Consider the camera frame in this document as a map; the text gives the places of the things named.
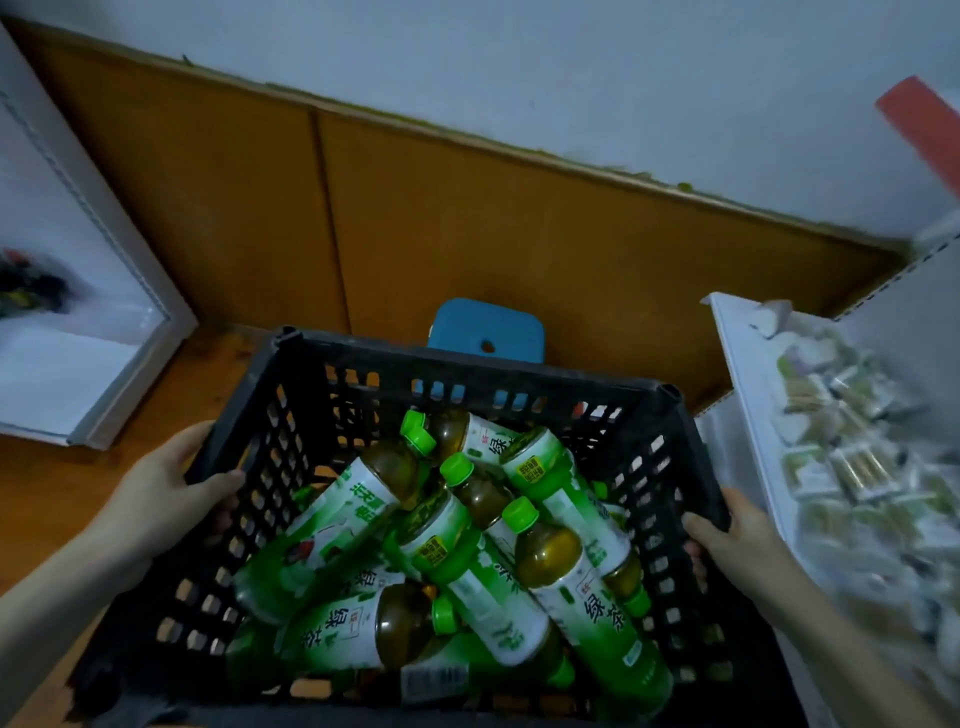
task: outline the green bottle cap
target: green bottle cap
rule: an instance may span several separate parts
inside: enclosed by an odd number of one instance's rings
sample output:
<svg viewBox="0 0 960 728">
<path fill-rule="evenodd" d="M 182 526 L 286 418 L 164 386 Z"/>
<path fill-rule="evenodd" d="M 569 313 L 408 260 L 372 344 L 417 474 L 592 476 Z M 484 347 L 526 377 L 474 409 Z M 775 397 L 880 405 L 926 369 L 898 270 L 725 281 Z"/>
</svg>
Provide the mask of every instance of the green bottle cap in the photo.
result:
<svg viewBox="0 0 960 728">
<path fill-rule="evenodd" d="M 437 441 L 424 428 L 425 422 L 425 414 L 409 409 L 400 424 L 400 435 L 410 443 L 413 449 L 424 456 L 433 452 L 433 448 L 437 446 Z"/>
<path fill-rule="evenodd" d="M 452 635 L 460 629 L 460 620 L 450 597 L 440 595 L 433 600 L 433 631 L 438 635 Z"/>
<path fill-rule="evenodd" d="M 631 617 L 643 617 L 650 611 L 651 606 L 653 604 L 650 601 L 650 595 L 643 587 L 640 587 L 639 592 L 623 602 L 623 608 L 627 610 L 627 614 Z"/>
<path fill-rule="evenodd" d="M 520 496 L 503 509 L 503 522 L 509 525 L 514 533 L 523 533 L 536 523 L 539 517 L 540 511 L 527 496 Z"/>
<path fill-rule="evenodd" d="M 573 669 L 573 665 L 566 659 L 566 655 L 564 655 L 564 660 L 560 663 L 560 666 L 557 667 L 557 671 L 547 678 L 546 684 L 551 688 L 565 691 L 573 685 L 573 680 L 576 676 L 576 670 Z"/>
<path fill-rule="evenodd" d="M 444 477 L 446 484 L 453 488 L 460 485 L 473 472 L 473 463 L 462 452 L 454 452 L 440 466 L 440 475 Z"/>
</svg>

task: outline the white wall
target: white wall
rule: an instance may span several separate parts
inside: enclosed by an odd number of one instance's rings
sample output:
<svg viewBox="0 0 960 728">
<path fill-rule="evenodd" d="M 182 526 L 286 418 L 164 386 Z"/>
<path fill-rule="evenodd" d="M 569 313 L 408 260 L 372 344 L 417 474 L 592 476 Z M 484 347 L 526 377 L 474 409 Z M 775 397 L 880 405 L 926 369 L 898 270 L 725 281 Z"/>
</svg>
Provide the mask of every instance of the white wall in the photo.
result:
<svg viewBox="0 0 960 728">
<path fill-rule="evenodd" d="M 0 0 L 0 10 L 811 221 L 955 207 L 873 108 L 960 85 L 955 0 Z"/>
</svg>

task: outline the plastic basket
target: plastic basket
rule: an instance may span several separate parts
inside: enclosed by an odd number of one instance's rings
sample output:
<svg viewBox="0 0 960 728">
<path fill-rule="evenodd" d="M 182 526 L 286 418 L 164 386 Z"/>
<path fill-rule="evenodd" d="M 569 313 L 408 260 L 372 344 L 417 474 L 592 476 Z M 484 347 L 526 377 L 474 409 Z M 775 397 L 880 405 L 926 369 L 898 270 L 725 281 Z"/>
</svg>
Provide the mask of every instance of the plastic basket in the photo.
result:
<svg viewBox="0 0 960 728">
<path fill-rule="evenodd" d="M 547 425 L 588 478 L 619 483 L 614 496 L 630 510 L 654 601 L 642 628 L 677 678 L 657 724 L 805 725 L 773 632 L 753 604 L 716 569 L 706 595 L 692 576 L 680 514 L 692 510 L 721 528 L 730 517 L 676 388 L 289 327 L 256 354 L 187 474 L 197 482 L 243 465 L 233 526 L 213 547 L 197 529 L 114 600 L 70 677 L 73 717 L 211 728 L 494 719 L 305 700 L 286 687 L 238 704 L 225 679 L 224 649 L 242 618 L 230 577 L 296 516 L 291 493 L 316 482 L 318 466 L 332 478 L 371 440 L 396 437 L 411 406 L 450 404 L 515 428 Z M 730 679 L 711 677 L 723 673 Z M 536 698 L 524 705 L 532 719 L 549 715 Z M 577 701 L 572 716 L 588 708 Z"/>
</svg>

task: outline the barcode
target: barcode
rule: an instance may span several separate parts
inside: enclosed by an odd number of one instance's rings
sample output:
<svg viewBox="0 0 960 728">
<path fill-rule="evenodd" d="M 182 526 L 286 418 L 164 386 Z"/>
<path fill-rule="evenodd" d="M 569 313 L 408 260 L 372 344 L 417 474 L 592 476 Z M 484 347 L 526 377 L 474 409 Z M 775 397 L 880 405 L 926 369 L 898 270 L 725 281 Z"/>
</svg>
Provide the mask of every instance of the barcode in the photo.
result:
<svg viewBox="0 0 960 728">
<path fill-rule="evenodd" d="M 400 700 L 425 703 L 460 695 L 467 689 L 468 680 L 469 667 L 466 665 L 408 665 L 400 671 Z"/>
</svg>

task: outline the blue plastic stool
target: blue plastic stool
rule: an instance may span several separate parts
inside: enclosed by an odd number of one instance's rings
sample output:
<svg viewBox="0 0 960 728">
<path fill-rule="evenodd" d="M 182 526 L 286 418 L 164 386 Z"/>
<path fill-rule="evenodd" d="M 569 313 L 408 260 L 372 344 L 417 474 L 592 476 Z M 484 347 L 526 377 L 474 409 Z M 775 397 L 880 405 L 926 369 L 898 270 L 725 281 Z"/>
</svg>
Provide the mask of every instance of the blue plastic stool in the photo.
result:
<svg viewBox="0 0 960 728">
<path fill-rule="evenodd" d="M 542 364 L 545 338 L 543 324 L 532 314 L 493 303 L 450 299 L 437 310 L 426 345 L 448 352 Z M 441 398 L 444 386 L 434 382 L 430 394 Z M 497 398 L 501 399 L 501 393 L 497 393 Z M 502 399 L 494 404 L 506 404 L 506 392 L 502 393 Z M 515 400 L 514 407 L 522 408 L 524 404 L 525 401 Z"/>
</svg>

